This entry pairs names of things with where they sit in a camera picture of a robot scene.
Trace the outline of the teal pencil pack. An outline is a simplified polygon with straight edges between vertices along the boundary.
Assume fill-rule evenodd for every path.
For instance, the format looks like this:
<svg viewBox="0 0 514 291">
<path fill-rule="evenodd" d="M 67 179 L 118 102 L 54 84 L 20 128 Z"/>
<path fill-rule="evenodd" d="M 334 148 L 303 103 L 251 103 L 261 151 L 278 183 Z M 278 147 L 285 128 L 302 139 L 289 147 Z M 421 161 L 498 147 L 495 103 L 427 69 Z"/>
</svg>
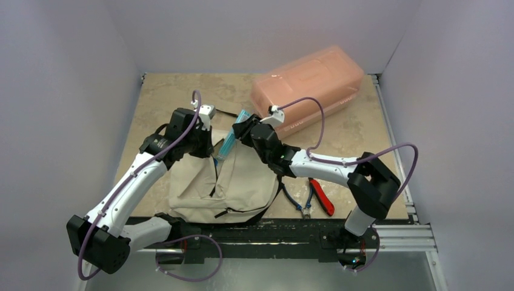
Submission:
<svg viewBox="0 0 514 291">
<path fill-rule="evenodd" d="M 241 123 L 248 119 L 251 116 L 249 112 L 246 110 L 241 110 L 239 115 L 236 117 L 235 124 Z M 228 135 L 224 138 L 224 142 L 219 149 L 219 152 L 216 156 L 216 159 L 218 161 L 224 161 L 228 157 L 229 153 L 231 152 L 233 146 L 236 144 L 236 138 L 234 134 L 234 130 L 231 129 L 228 133 Z"/>
</svg>

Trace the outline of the beige canvas backpack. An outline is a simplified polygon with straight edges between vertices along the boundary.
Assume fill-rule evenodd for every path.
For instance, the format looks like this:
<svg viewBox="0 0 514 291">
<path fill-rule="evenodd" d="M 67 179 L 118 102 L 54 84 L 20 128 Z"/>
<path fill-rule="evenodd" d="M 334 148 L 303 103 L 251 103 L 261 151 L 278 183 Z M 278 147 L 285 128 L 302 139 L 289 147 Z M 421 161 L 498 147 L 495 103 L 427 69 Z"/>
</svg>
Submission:
<svg viewBox="0 0 514 291">
<path fill-rule="evenodd" d="M 251 223 L 271 206 L 280 183 L 239 141 L 220 162 L 186 154 L 170 169 L 169 214 L 201 224 Z"/>
</svg>

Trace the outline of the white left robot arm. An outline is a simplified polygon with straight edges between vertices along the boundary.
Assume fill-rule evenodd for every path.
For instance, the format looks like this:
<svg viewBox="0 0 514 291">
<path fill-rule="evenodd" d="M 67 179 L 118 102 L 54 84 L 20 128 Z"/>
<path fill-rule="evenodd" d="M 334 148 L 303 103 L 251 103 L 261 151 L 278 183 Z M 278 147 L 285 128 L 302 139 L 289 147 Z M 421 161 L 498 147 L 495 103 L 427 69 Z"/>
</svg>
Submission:
<svg viewBox="0 0 514 291">
<path fill-rule="evenodd" d="M 127 221 L 152 185 L 172 165 L 189 154 L 208 158 L 213 153 L 211 120 L 216 110 L 200 105 L 178 108 L 170 121 L 146 137 L 134 161 L 114 188 L 85 216 L 72 216 L 66 224 L 72 252 L 108 274 L 117 272 L 129 255 L 152 244 L 166 248 L 179 244 L 177 220 L 166 214 L 135 225 Z"/>
</svg>

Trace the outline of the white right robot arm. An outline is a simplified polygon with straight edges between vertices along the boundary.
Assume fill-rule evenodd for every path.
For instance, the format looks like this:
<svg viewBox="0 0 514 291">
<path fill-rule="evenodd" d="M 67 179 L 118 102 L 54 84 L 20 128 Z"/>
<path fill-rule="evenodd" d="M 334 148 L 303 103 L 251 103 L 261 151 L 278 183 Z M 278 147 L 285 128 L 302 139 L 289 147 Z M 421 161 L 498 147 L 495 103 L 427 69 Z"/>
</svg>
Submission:
<svg viewBox="0 0 514 291">
<path fill-rule="evenodd" d="M 314 178 L 348 188 L 356 207 L 340 231 L 341 241 L 354 247 L 364 239 L 367 229 L 387 217 L 396 200 L 401 182 L 374 154 L 340 158 L 308 153 L 281 142 L 275 129 L 256 115 L 232 126 L 235 138 L 253 148 L 260 160 L 279 176 Z"/>
</svg>

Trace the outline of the translucent pink plastic box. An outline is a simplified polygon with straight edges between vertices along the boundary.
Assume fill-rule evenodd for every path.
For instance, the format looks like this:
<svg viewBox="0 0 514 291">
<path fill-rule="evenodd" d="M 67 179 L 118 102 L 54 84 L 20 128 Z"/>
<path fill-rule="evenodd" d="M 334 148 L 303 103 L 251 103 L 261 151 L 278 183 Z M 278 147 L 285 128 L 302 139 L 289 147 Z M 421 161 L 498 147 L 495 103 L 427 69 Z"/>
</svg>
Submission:
<svg viewBox="0 0 514 291">
<path fill-rule="evenodd" d="M 250 101 L 262 118 L 271 105 L 297 101 L 284 109 L 284 123 L 276 129 L 285 138 L 345 108 L 357 97 L 363 78 L 363 69 L 333 45 L 255 78 Z"/>
</svg>

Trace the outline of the red handled cutter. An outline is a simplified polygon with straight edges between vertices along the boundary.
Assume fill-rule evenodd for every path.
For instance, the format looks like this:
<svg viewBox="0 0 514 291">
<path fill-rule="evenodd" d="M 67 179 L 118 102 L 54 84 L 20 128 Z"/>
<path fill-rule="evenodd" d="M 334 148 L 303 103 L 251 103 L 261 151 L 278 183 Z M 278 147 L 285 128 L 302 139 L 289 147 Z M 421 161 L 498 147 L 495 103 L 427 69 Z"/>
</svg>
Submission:
<svg viewBox="0 0 514 291">
<path fill-rule="evenodd" d="M 328 197 L 325 194 L 325 192 L 323 191 L 320 183 L 317 180 L 315 180 L 314 178 L 309 178 L 309 186 L 310 186 L 310 190 L 312 191 L 312 193 L 318 200 L 324 213 L 328 216 L 333 216 L 335 213 L 335 206 L 328 199 Z"/>
</svg>

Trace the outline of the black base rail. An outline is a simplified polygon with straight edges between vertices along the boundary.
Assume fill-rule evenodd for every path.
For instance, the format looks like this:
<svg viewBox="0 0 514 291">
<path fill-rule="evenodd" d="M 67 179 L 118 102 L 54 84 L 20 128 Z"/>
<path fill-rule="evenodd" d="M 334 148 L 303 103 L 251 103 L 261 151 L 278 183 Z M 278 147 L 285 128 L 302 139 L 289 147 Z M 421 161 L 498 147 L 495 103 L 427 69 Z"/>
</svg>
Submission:
<svg viewBox="0 0 514 291">
<path fill-rule="evenodd" d="M 379 236 L 346 232 L 343 219 L 263 218 L 253 224 L 174 224 L 170 238 L 145 251 L 184 254 L 185 263 L 207 258 L 314 259 L 320 263 L 363 265 L 379 248 Z"/>
</svg>

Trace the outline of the aluminium frame rail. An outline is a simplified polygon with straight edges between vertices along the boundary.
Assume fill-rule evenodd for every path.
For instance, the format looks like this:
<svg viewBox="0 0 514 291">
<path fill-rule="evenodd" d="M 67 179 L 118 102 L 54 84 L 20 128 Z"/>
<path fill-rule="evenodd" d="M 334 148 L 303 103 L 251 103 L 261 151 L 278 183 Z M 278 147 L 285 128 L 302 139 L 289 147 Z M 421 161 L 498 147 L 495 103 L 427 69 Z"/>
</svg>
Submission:
<svg viewBox="0 0 514 291">
<path fill-rule="evenodd" d="M 379 78 L 375 74 L 370 75 L 373 85 L 375 86 L 376 94 L 379 98 L 381 105 L 382 115 L 385 125 L 387 127 L 389 141 L 391 145 L 396 145 L 396 139 L 393 129 L 389 120 L 384 98 L 382 97 L 381 88 L 379 85 Z M 394 230 L 394 226 L 381 226 L 380 231 L 385 233 L 385 239 L 392 247 L 404 246 L 411 251 L 431 252 L 437 251 L 436 243 L 433 238 L 433 232 L 429 225 L 422 226 L 419 223 L 418 215 L 415 208 L 410 189 L 408 186 L 402 191 L 399 197 L 407 209 L 409 216 L 408 225 L 398 225 L 398 229 Z"/>
</svg>

